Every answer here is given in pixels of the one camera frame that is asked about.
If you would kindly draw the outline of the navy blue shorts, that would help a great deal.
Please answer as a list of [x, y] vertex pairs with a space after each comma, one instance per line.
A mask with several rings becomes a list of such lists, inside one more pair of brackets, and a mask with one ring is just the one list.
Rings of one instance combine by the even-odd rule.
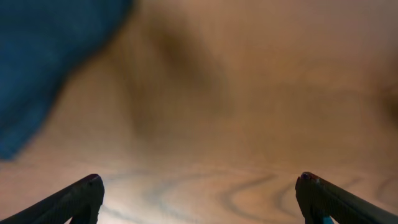
[[119, 27], [131, 0], [1, 0], [1, 159], [40, 128], [66, 76]]

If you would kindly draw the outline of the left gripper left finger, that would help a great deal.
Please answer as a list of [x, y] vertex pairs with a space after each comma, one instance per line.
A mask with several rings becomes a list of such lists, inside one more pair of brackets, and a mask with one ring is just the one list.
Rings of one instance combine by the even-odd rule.
[[98, 174], [90, 174], [1, 220], [1, 224], [96, 224], [103, 199], [102, 178]]

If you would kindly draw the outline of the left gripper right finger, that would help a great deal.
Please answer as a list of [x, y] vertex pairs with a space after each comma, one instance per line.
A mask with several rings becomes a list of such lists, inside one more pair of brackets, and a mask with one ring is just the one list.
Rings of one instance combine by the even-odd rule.
[[305, 224], [397, 224], [397, 215], [310, 172], [298, 177], [295, 196]]

